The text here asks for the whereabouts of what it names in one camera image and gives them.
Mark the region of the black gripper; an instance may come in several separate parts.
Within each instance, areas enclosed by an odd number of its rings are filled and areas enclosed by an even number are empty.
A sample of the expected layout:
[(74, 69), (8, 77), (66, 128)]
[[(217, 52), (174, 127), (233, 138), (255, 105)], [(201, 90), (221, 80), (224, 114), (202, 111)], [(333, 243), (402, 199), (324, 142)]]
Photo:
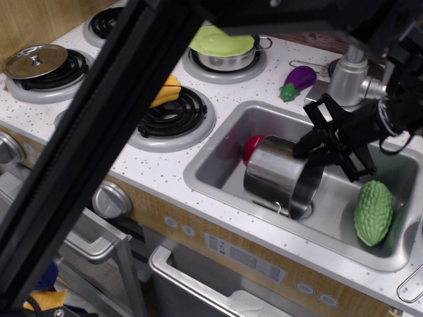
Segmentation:
[(349, 112), (324, 93), (304, 110), (313, 128), (293, 146), (295, 158), (305, 159), (310, 168), (338, 165), (351, 182), (376, 174), (368, 145), (385, 138), (376, 102)]

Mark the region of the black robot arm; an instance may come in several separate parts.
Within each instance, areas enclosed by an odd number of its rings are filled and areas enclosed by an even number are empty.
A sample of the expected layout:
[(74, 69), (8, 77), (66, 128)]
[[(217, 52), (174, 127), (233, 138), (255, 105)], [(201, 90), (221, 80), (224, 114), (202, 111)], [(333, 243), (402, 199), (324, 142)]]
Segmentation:
[(350, 42), (327, 91), (304, 109), (312, 130), (293, 147), (313, 166), (335, 164), (356, 181), (375, 174), (371, 142), (422, 134), (421, 1), (351, 1), (340, 14)]

